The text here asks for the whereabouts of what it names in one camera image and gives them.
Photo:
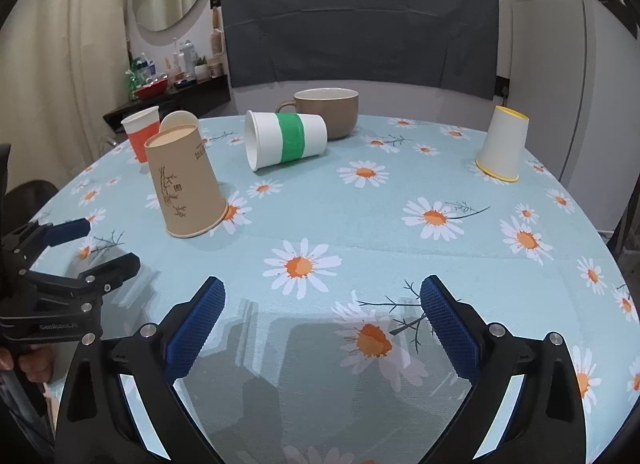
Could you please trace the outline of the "person's left hand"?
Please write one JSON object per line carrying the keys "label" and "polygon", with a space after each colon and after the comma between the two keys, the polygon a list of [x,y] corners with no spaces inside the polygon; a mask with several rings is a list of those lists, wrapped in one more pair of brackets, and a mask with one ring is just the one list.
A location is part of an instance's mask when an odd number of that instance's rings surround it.
{"label": "person's left hand", "polygon": [[34,345],[14,361],[9,349],[0,348],[0,366],[2,371],[13,371],[18,366],[32,383],[49,383],[53,375],[54,350],[51,345]]}

